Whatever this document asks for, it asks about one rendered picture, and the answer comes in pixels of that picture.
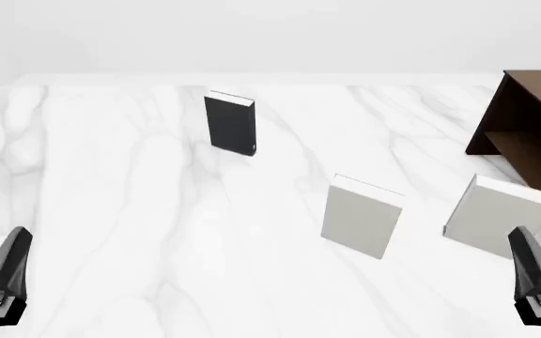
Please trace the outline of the black hardcover book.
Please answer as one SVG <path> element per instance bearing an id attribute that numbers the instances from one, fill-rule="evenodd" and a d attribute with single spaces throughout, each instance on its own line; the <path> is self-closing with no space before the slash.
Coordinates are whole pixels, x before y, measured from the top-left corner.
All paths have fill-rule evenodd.
<path id="1" fill-rule="evenodd" d="M 204 96 L 213 146 L 253 157 L 256 153 L 255 101 L 210 90 Z"/>

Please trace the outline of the thick white book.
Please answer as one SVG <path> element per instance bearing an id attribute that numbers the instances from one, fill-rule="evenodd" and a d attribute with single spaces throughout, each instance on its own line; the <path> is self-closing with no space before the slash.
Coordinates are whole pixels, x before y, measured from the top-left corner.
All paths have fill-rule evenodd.
<path id="1" fill-rule="evenodd" d="M 516 227 L 537 233 L 541 227 L 541 191 L 476 174 L 442 235 L 502 258 L 512 258 L 508 235 Z"/>

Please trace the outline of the dark brown wooden shelf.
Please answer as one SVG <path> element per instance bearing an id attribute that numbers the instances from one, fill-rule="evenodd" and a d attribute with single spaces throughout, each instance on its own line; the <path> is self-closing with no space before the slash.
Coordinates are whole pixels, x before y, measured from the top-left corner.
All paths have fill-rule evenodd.
<path id="1" fill-rule="evenodd" d="M 541 191 L 541 69 L 504 73 L 465 152 L 503 156 Z"/>

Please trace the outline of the pale grey book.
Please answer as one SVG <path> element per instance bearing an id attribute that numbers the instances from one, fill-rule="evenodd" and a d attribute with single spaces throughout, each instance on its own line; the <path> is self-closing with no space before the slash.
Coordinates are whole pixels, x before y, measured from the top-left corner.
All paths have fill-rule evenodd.
<path id="1" fill-rule="evenodd" d="M 321 236 L 381 259 L 402 213 L 406 196 L 359 179 L 331 179 Z"/>

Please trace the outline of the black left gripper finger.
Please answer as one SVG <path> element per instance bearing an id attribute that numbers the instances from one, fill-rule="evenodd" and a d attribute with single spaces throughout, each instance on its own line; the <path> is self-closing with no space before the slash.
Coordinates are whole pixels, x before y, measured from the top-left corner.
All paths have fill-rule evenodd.
<path id="1" fill-rule="evenodd" d="M 25 227 L 15 227 L 0 246 L 0 291 L 26 300 L 25 273 L 32 234 Z"/>

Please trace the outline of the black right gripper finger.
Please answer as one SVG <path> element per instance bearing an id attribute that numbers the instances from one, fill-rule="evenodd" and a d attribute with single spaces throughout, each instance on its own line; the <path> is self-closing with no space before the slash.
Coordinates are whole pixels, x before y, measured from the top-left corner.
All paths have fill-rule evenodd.
<path id="1" fill-rule="evenodd" d="M 515 265 L 514 300 L 541 295 L 541 247 L 527 227 L 516 227 L 508 235 Z"/>

